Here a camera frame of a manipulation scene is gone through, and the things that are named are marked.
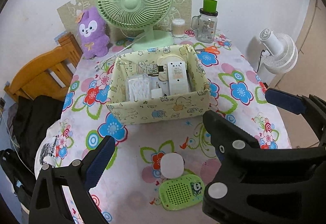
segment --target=floral tablecloth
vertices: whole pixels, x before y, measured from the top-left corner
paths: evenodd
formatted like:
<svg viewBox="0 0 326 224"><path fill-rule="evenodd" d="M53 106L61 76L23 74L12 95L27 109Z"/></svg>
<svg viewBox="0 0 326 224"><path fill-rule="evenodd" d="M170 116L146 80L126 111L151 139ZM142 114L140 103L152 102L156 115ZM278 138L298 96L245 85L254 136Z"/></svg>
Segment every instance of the floral tablecloth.
<svg viewBox="0 0 326 224"><path fill-rule="evenodd" d="M175 44L208 47L198 52L198 58L210 81L210 109L255 137L263 149L290 148L277 108L266 102L266 88L232 41L217 33L212 44L203 44L193 31L185 33ZM222 154L210 144L202 117L124 126L105 105L115 61L115 57L106 58L129 43L128 39L118 41L105 57L79 62L62 112L56 166L83 159L110 134L116 140L114 155L98 185L90 190L108 222L215 224L202 212L201 204L166 211L158 193L165 181L160 160L166 153L179 153L185 160L184 174L196 174L205 184L221 167ZM83 223L69 189L64 188L64 193L75 222Z"/></svg>

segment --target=fan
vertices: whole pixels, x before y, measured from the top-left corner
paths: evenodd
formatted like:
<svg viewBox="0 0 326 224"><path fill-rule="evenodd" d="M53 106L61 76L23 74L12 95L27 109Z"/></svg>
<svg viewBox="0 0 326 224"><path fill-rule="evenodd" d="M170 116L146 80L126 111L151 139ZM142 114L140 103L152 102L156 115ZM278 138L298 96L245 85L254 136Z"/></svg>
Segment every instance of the fan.
<svg viewBox="0 0 326 224"><path fill-rule="evenodd" d="M170 11L172 0L96 0L96 3L107 23L122 30L144 30L135 39L135 51L173 45L169 32L153 30Z"/></svg>
<svg viewBox="0 0 326 224"><path fill-rule="evenodd" d="M270 53L263 62L269 72L284 74L293 69L298 59L298 50L290 36L264 29L260 32L259 39Z"/></svg>

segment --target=gold bow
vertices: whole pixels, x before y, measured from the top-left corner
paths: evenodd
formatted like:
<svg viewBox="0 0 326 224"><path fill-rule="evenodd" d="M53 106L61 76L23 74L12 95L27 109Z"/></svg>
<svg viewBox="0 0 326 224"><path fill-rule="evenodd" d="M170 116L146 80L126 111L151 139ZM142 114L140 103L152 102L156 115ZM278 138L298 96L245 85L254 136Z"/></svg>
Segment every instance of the gold bow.
<svg viewBox="0 0 326 224"><path fill-rule="evenodd" d="M85 44L84 46L88 48L88 51L90 49L92 49L92 46L94 45L94 42L91 42L91 43L88 43L88 44Z"/></svg>

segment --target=green soap dish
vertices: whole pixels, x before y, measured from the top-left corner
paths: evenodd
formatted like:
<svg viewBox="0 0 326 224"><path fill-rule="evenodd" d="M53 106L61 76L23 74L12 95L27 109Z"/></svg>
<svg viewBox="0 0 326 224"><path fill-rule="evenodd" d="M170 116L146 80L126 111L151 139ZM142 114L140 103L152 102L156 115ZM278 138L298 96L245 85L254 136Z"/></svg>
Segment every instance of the green soap dish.
<svg viewBox="0 0 326 224"><path fill-rule="evenodd" d="M162 183L159 194L166 210L179 210L203 200L204 183L197 175L182 175Z"/></svg>

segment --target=green cap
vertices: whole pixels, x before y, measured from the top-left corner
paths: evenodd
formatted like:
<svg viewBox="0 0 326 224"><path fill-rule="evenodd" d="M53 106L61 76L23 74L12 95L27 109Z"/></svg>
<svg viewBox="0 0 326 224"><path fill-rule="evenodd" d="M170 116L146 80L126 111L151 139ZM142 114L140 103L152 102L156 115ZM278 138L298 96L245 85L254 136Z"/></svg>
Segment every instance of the green cap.
<svg viewBox="0 0 326 224"><path fill-rule="evenodd" d="M216 0L204 0L203 10L209 13L216 12L217 1Z"/></svg>

